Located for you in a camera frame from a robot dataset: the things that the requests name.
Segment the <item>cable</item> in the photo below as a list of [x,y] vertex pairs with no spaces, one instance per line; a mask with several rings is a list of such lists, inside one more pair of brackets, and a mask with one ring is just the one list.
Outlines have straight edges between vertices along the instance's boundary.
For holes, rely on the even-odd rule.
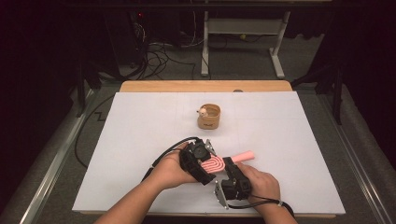
[[245,209],[245,208],[251,208],[251,207],[255,207],[255,206],[266,204],[266,203],[276,203],[278,206],[284,206],[289,211],[291,216],[294,217],[293,209],[291,209],[291,207],[288,203],[285,203],[285,202],[282,202],[282,201],[276,200],[276,199],[263,198],[263,197],[259,197],[259,196],[255,196],[255,195],[250,195],[250,196],[255,197],[255,198],[264,199],[264,201],[257,202],[257,203],[250,203],[250,204],[241,205],[241,206],[235,206],[235,205],[228,204],[228,206],[232,209]]
[[140,25],[137,22],[135,22],[134,25],[136,25],[138,27],[138,33],[136,34],[137,38],[139,37],[140,34],[142,34],[142,43],[144,43],[145,40],[146,40],[146,31],[145,31],[145,29],[143,28],[142,25]]
[[[124,76],[125,79],[131,80],[131,77],[135,77],[135,76],[139,75],[142,71],[144,71],[146,69],[146,67],[147,67],[147,63],[146,63],[146,61],[143,60],[142,63],[139,64],[139,66],[134,71],[132,71],[130,74]],[[101,78],[103,81],[106,81],[106,82],[110,82],[110,83],[123,82],[122,80],[119,80],[118,78],[106,77],[100,73],[98,73],[98,75],[99,75],[99,78]]]
[[212,75],[210,74],[209,64],[206,62],[204,56],[201,56],[201,58],[202,58],[202,60],[204,61],[204,63],[206,64],[206,66],[207,66],[207,74],[208,74],[208,76],[209,76],[209,80],[212,80]]
[[196,16],[195,16],[195,11],[192,12],[192,16],[194,18],[194,36],[192,38],[192,41],[190,43],[190,46],[194,43],[196,32],[197,32],[197,22],[196,22]]
[[103,105],[106,101],[108,101],[109,99],[113,98],[114,96],[115,96],[115,94],[113,94],[113,95],[107,97],[102,103],[100,103],[100,104],[90,113],[90,115],[88,115],[88,117],[87,117],[87,118],[84,120],[84,122],[82,123],[81,128],[78,130],[78,134],[77,134],[77,138],[76,138],[76,142],[75,142],[75,148],[74,148],[75,157],[76,157],[77,161],[78,161],[82,166],[84,166],[85,168],[88,168],[88,165],[86,165],[86,164],[79,158],[79,156],[78,156],[78,148],[77,148],[77,145],[78,145],[79,136],[81,135],[81,132],[82,132],[82,130],[83,130],[84,127],[85,127],[85,124],[87,123],[88,119],[90,119],[90,117],[92,116],[92,114],[93,114],[94,112],[96,112],[96,110],[97,110],[101,105]]
[[155,47],[155,46],[158,46],[158,47],[159,47],[158,49],[155,49],[155,50],[153,50],[153,51],[149,51],[149,53],[155,55],[156,57],[154,57],[154,58],[157,59],[157,60],[159,60],[160,63],[159,63],[158,65],[156,65],[157,68],[156,68],[155,70],[152,70],[152,69],[151,69],[152,73],[151,73],[150,75],[143,76],[142,78],[148,78],[148,77],[152,77],[152,76],[157,76],[157,77],[158,77],[158,74],[161,73],[161,72],[165,69],[165,67],[166,67],[166,65],[167,65],[167,63],[168,63],[168,61],[171,61],[171,62],[173,62],[173,63],[180,63],[180,64],[185,64],[185,65],[192,65],[192,69],[191,69],[191,79],[193,79],[193,73],[194,73],[194,70],[195,70],[196,63],[183,63],[183,62],[177,61],[177,60],[175,60],[175,59],[172,59],[172,58],[166,53],[166,47],[165,47],[165,46],[167,46],[167,44],[165,44],[165,43],[154,42],[154,43],[150,43],[149,45],[152,46],[152,47]]
[[143,69],[143,70],[139,73],[139,76],[137,77],[136,80],[141,80],[141,79],[142,79],[142,77],[145,75],[146,70],[147,70],[147,68],[148,68],[148,66],[149,66],[149,62],[148,62],[148,52],[147,52],[147,51],[146,51],[146,53],[145,53],[145,56],[143,57],[143,61],[146,63],[146,67],[145,67],[145,69]]
[[181,46],[182,48],[190,48],[190,47],[195,47],[195,46],[198,46],[198,45],[201,45],[202,43],[204,43],[204,40],[202,39],[202,40],[200,40],[198,43],[196,43],[196,44],[192,44],[192,45],[188,45],[188,46]]

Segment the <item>gray floor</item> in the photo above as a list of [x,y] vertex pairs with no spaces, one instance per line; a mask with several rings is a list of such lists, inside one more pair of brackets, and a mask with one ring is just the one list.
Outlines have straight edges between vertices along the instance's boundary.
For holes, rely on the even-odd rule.
[[[285,39],[279,52],[280,61],[286,75],[286,80],[305,75],[315,55],[321,38],[304,40],[301,37]],[[257,42],[242,43],[229,40],[227,47],[222,37],[212,36],[210,39],[209,62],[211,79],[276,79],[275,70],[270,61],[267,49],[275,43],[273,36],[261,38]],[[152,46],[150,49],[161,49]],[[168,61],[166,68],[158,75],[148,79],[208,79],[200,76],[201,47],[176,49],[166,47],[169,58],[188,64]],[[154,55],[150,64],[158,64]],[[122,72],[129,72],[127,66],[121,68]],[[334,183],[337,185],[340,197],[346,208],[346,215],[332,219],[301,218],[299,223],[392,223],[390,218],[396,220],[392,213],[396,206],[396,174],[384,154],[376,144],[373,136],[368,131],[364,119],[354,106],[353,100],[343,89],[342,121],[343,125],[334,125],[329,115],[328,99],[331,95],[316,95],[313,91],[315,84],[304,84],[296,88],[302,101],[308,121],[317,138],[320,150],[328,164]],[[95,93],[91,99],[92,107],[102,103],[108,96],[118,91],[120,84],[105,83],[104,87]],[[63,124],[52,136],[46,147],[38,156],[29,174],[24,178],[17,192],[13,196],[7,209],[0,217],[0,223],[20,223],[23,214],[32,201],[37,188],[58,152],[65,144],[67,136],[77,122],[77,104],[72,108]],[[102,112],[106,117],[111,106],[111,99],[99,106],[95,111]],[[103,128],[104,122],[98,119],[99,114],[93,114],[84,126],[78,140],[78,155],[85,163],[89,163],[97,139]],[[35,223],[92,223],[98,216],[82,215],[71,211],[71,207],[78,193],[86,169],[81,166],[74,155],[74,145],[66,157],[62,171],[56,183],[51,188],[46,203],[36,216]],[[381,201],[380,207],[386,208],[389,217],[384,217],[384,211],[375,211],[378,207],[376,192]],[[215,218],[188,218],[188,217],[148,217],[145,223],[198,223],[219,221]],[[247,222],[234,218],[227,219],[229,223]],[[262,223],[260,219],[253,218],[249,223]]]

